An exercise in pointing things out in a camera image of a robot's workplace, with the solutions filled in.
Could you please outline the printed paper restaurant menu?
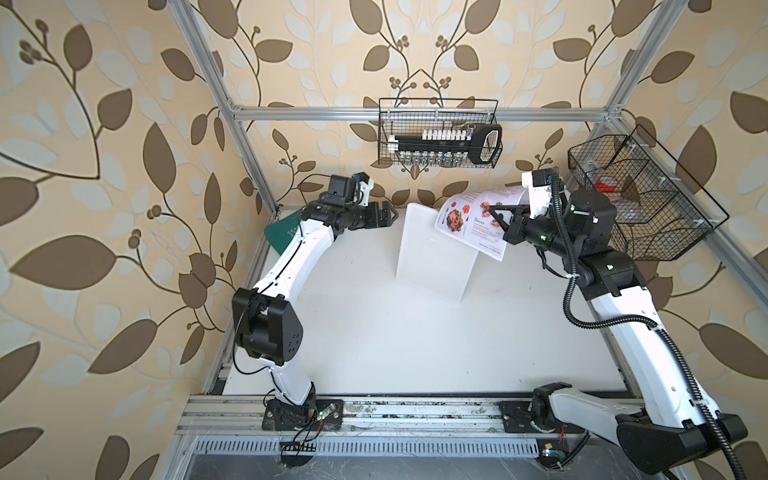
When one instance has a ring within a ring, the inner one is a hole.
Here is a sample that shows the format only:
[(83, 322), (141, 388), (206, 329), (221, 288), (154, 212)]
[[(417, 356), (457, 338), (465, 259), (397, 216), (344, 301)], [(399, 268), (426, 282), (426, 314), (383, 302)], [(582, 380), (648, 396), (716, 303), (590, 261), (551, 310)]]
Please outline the printed paper restaurant menu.
[(507, 243), (501, 239), (496, 225), (499, 221), (491, 216), (489, 207), (528, 203), (526, 189), (520, 185), (456, 194), (441, 207), (434, 227), (479, 253), (502, 261)]

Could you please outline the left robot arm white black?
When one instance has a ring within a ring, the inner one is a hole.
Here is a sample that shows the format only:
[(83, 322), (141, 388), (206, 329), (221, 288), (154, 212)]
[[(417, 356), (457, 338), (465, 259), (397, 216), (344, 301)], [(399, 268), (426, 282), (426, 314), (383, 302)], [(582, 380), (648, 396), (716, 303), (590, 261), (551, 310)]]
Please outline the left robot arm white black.
[(316, 390), (294, 363), (303, 326), (291, 302), (340, 235), (387, 228), (398, 219), (391, 202), (370, 199), (374, 186), (363, 172), (331, 176), (328, 189), (301, 211), (297, 231), (273, 268), (253, 288), (238, 289), (232, 299), (235, 348), (269, 372), (277, 401), (294, 415), (312, 416)]

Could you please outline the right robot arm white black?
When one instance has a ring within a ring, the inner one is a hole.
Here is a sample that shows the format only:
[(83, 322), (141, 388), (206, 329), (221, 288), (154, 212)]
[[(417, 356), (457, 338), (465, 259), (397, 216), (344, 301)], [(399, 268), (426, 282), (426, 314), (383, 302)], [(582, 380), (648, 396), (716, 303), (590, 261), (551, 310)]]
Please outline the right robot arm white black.
[(625, 406), (551, 384), (548, 416), (620, 446), (649, 475), (722, 452), (733, 476), (745, 478), (733, 445), (747, 428), (706, 393), (664, 327), (640, 269), (610, 246), (615, 205), (594, 190), (546, 198), (542, 215), (528, 205), (496, 204), (488, 212), (509, 244), (527, 242), (562, 258), (565, 318), (581, 329), (611, 333), (644, 401)]

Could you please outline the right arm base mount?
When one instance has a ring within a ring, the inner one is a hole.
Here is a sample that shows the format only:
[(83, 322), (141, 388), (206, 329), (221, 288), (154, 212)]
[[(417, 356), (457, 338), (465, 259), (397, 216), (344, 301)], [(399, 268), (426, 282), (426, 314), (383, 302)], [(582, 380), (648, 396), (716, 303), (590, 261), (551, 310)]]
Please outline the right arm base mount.
[(549, 396), (571, 384), (555, 382), (537, 387), (528, 400), (506, 400), (498, 403), (506, 433), (581, 434), (585, 430), (558, 420)]

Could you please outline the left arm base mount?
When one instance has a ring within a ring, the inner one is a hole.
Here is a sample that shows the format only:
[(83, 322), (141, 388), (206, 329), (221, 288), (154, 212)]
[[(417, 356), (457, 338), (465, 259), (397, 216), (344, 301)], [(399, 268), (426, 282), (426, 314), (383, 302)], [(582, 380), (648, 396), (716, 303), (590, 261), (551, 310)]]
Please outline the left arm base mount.
[(317, 399), (310, 396), (301, 406), (285, 403), (277, 398), (267, 400), (261, 428), (264, 431), (296, 431), (302, 427), (324, 431), (338, 431), (344, 414), (341, 399)]

